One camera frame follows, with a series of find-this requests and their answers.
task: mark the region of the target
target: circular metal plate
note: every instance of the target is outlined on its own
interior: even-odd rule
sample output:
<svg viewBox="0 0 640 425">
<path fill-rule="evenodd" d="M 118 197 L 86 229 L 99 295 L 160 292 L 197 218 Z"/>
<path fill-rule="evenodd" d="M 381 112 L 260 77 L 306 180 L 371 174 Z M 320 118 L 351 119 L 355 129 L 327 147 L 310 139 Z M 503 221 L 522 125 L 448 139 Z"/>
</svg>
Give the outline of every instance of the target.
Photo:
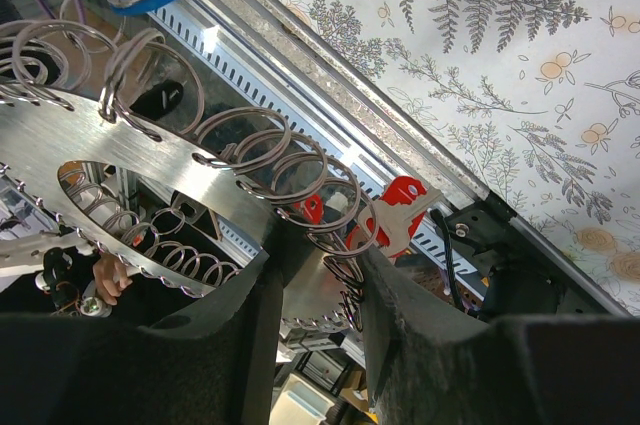
<svg viewBox="0 0 640 425">
<path fill-rule="evenodd" d="M 20 89 L 12 85 L 12 90 Z M 115 124 L 98 114 L 97 102 L 61 90 L 52 90 L 74 108 L 67 110 L 41 100 L 2 96 L 0 86 L 0 161 L 8 165 L 9 178 L 24 182 L 24 191 L 37 197 L 64 222 L 79 227 L 111 253 L 121 254 L 153 275 L 162 275 L 194 294 L 212 287 L 176 273 L 144 257 L 94 223 L 67 197 L 58 181 L 59 168 L 72 161 L 109 163 L 160 182 L 197 200 L 242 229 L 260 245 L 279 220 L 269 203 L 241 190 L 232 171 L 216 170 L 196 163 L 192 155 L 216 158 L 197 145 L 150 122 L 136 118 L 157 133 L 155 142 L 124 121 Z"/>
</svg>

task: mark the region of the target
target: white background pattern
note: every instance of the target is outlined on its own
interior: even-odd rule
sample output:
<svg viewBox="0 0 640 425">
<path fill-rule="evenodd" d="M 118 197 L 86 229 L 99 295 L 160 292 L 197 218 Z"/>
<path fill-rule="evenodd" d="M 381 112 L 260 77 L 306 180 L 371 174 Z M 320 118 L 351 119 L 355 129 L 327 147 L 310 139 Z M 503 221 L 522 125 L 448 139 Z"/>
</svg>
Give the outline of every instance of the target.
<svg viewBox="0 0 640 425">
<path fill-rule="evenodd" d="M 640 0 L 280 1 L 640 314 Z"/>
</svg>

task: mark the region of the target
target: screw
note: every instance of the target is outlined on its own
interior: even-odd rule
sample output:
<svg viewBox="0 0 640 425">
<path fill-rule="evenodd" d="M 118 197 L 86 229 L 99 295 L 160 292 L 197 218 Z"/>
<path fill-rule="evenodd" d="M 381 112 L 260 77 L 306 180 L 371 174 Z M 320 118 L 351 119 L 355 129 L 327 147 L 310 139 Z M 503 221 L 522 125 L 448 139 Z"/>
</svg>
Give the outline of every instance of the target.
<svg viewBox="0 0 640 425">
<path fill-rule="evenodd" d="M 456 235 L 459 237 L 466 237 L 469 233 L 469 227 L 464 223 L 456 223 Z"/>
</svg>

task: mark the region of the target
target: finger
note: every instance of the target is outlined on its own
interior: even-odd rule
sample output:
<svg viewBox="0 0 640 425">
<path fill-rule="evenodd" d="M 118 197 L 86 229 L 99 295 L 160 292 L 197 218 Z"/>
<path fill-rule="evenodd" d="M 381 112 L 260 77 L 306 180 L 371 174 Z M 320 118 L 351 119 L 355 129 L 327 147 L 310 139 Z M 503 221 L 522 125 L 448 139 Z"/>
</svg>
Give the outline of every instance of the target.
<svg viewBox="0 0 640 425">
<path fill-rule="evenodd" d="M 132 283 L 131 279 L 127 277 L 127 267 L 125 267 L 124 263 L 117 258 L 114 260 L 113 264 L 116 267 L 116 272 L 118 272 L 118 275 L 120 276 L 120 290 L 124 290 Z"/>
<path fill-rule="evenodd" d="M 113 277 L 103 279 L 102 285 L 104 286 L 104 288 L 107 289 L 107 292 L 109 292 L 109 295 L 111 295 L 114 299 L 115 297 L 119 297 L 121 295 L 121 292 L 118 289 L 118 286 L 113 281 Z"/>
<path fill-rule="evenodd" d="M 108 266 L 109 259 L 108 257 L 100 257 L 96 263 L 93 264 L 93 276 L 97 280 L 98 278 L 104 277 L 104 270 Z"/>
<path fill-rule="evenodd" d="M 100 297 L 109 305 L 118 304 L 118 301 L 115 299 L 115 297 L 111 295 L 107 290 L 107 288 L 104 286 L 102 277 L 101 278 L 96 277 L 96 290 L 98 292 L 98 295 L 100 295 Z"/>
</svg>

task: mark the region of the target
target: hand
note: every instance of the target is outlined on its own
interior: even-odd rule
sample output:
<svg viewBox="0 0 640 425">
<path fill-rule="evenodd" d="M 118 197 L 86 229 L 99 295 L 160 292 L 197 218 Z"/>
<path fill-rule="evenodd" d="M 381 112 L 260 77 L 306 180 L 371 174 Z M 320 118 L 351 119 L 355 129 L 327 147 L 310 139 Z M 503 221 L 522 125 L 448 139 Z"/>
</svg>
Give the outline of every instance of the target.
<svg viewBox="0 0 640 425">
<path fill-rule="evenodd" d="M 118 281 L 114 281 L 114 276 L 118 273 Z M 116 297 L 131 283 L 127 277 L 127 267 L 118 260 L 115 255 L 105 253 L 93 266 L 93 276 L 96 279 L 96 290 L 100 298 L 109 305 L 117 305 Z"/>
</svg>

